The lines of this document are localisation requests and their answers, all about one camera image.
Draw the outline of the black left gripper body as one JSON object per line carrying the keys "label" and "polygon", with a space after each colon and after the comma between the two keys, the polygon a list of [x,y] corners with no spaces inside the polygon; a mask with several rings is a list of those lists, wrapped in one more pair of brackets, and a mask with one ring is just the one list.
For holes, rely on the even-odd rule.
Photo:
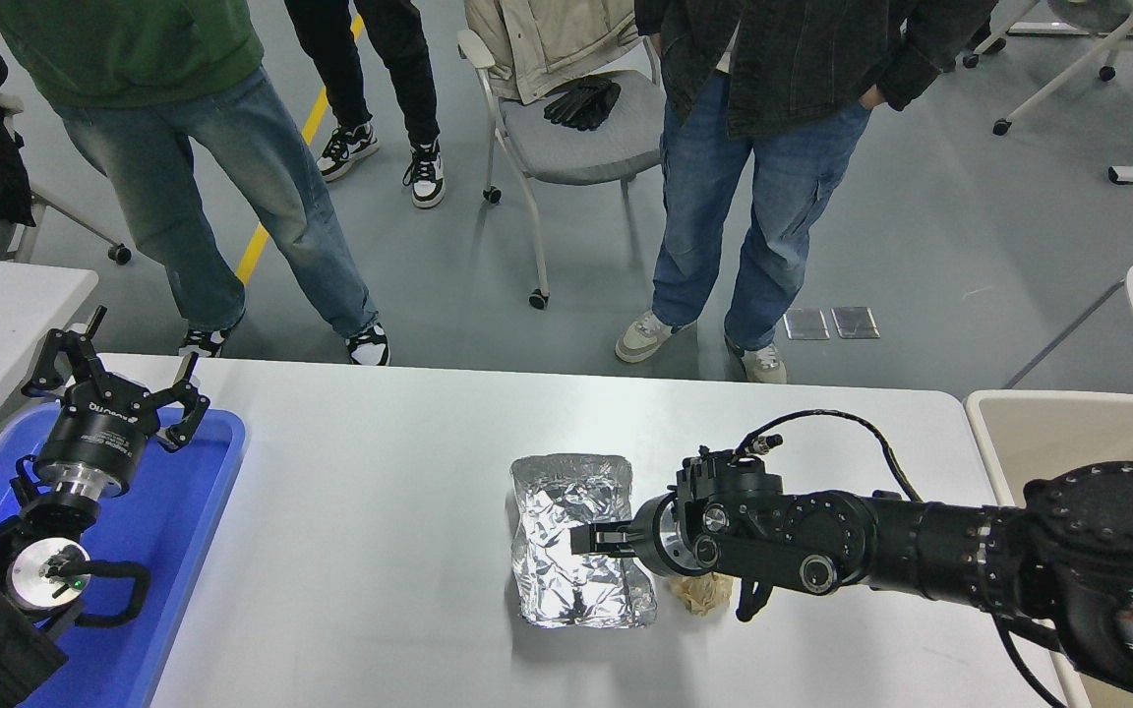
{"label": "black left gripper body", "polygon": [[83,464],[117,483],[134,481],[160,420],[143,404],[147,389],[116,379],[111,390],[107,398],[94,383],[84,382],[63,391],[59,417],[36,455],[39,480],[56,483],[63,466]]}

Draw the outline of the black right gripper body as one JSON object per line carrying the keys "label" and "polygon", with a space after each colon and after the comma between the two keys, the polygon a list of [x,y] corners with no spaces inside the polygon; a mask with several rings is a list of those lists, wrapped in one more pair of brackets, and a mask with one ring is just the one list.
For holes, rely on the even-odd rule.
{"label": "black right gripper body", "polygon": [[678,565],[671,560],[664,541],[664,517],[674,507],[675,494],[645,501],[628,524],[628,543],[644,568],[662,577],[675,577]]}

